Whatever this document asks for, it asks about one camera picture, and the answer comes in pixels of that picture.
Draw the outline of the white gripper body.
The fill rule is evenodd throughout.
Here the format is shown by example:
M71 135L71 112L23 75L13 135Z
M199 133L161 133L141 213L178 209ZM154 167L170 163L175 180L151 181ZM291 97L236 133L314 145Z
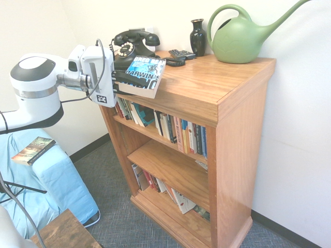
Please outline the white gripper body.
M80 58L82 71L91 77L90 99L106 107L115 107L115 93L111 73L113 53L108 48L89 46Z

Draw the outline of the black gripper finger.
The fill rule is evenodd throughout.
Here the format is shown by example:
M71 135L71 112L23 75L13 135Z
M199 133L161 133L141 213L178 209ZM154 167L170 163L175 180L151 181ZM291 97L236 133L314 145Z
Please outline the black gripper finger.
M111 76L114 81L128 81L130 79L128 74L117 70L112 71Z
M120 94L120 95L134 96L134 94L127 93L127 92L124 92L124 91L121 91L121 90L119 89L119 85L116 84L116 83L113 84L113 92L114 92L115 94Z

